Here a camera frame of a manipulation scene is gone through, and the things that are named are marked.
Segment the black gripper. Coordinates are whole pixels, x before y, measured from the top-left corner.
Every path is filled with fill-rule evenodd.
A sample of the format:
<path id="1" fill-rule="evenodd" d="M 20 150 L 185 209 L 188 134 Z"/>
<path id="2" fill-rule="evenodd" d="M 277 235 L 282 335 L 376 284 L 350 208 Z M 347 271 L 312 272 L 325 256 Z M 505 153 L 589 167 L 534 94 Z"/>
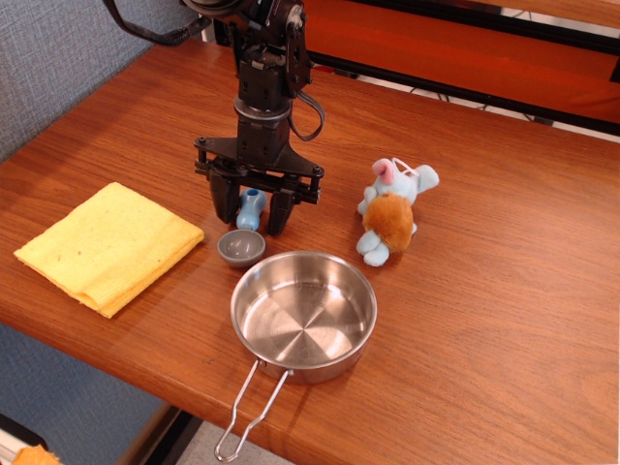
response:
<path id="1" fill-rule="evenodd" d="M 240 206 L 240 189 L 273 193 L 268 233 L 279 235 L 295 203 L 317 203 L 325 170 L 296 153 L 290 144 L 288 120 L 260 123 L 241 118 L 234 138 L 195 140 L 196 173 L 210 182 L 217 217 L 231 223 Z"/>

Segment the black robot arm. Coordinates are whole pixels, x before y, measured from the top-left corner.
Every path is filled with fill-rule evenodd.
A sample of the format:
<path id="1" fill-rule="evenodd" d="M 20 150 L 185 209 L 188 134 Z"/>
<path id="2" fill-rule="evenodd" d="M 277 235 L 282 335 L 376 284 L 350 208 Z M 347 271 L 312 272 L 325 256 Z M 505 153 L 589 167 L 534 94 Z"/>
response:
<path id="1" fill-rule="evenodd" d="M 210 184 L 218 218 L 230 223 L 243 186 L 271 195 L 267 231 L 280 234 L 295 205 L 316 203 L 324 169 L 297 154 L 290 136 L 294 101 L 323 108 L 303 90 L 313 63 L 306 49 L 307 16 L 300 1 L 190 1 L 200 15 L 227 24 L 238 91 L 233 138 L 198 138 L 195 170 Z"/>

